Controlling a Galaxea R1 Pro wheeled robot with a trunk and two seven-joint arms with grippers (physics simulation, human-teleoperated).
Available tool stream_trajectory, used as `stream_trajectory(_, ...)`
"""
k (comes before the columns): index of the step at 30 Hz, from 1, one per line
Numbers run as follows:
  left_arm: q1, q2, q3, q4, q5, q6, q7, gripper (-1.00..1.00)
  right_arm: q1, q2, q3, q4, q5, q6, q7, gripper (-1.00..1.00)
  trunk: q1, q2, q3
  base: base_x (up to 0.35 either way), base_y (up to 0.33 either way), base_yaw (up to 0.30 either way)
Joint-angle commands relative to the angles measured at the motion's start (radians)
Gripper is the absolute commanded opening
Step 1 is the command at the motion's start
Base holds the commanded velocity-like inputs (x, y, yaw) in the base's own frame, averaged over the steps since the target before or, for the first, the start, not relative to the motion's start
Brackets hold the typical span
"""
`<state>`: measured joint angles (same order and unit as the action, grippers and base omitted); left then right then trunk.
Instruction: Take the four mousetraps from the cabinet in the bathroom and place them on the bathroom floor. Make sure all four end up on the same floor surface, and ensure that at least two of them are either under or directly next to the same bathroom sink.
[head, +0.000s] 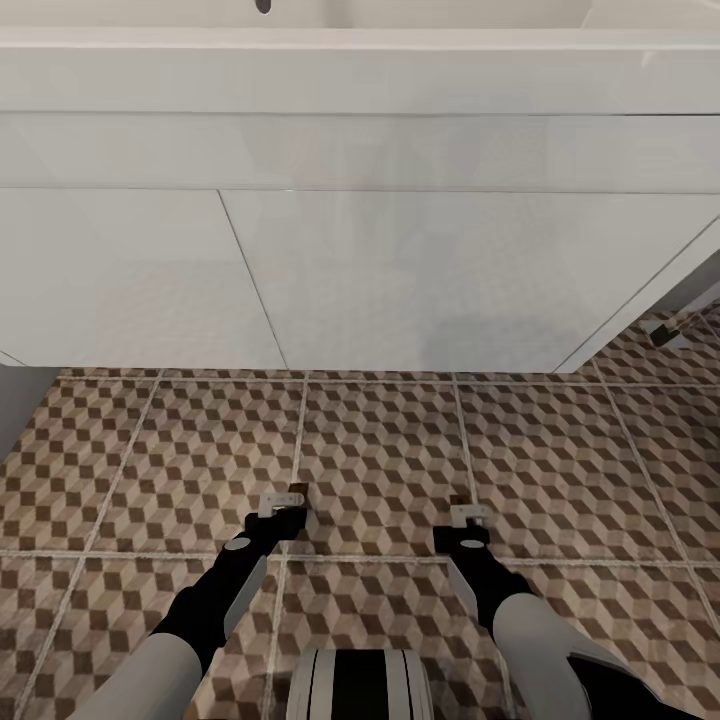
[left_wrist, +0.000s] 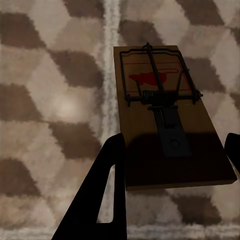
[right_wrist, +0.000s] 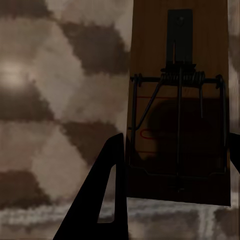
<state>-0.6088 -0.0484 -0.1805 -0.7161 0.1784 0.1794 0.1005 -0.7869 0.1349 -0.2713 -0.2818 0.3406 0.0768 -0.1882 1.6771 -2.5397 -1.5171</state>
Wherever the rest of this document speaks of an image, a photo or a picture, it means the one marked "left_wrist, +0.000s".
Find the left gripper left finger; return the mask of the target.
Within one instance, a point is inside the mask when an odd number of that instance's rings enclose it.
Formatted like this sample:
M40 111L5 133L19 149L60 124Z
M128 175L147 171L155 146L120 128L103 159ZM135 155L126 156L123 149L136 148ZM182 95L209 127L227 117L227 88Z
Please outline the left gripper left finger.
M113 221L96 223L115 165ZM106 140L51 240L127 240L123 134Z

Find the mousetrap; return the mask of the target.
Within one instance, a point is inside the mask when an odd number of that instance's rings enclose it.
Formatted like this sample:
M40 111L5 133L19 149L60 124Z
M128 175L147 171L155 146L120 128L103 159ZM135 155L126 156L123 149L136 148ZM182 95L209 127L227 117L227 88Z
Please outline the mousetrap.
M125 191L238 180L177 45L114 46Z

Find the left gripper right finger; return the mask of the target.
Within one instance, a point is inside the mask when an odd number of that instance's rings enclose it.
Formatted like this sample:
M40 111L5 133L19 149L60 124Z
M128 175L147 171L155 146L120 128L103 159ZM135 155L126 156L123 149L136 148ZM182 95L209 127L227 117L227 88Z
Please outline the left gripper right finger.
M233 165L240 173L240 135L235 133L228 133L224 150Z

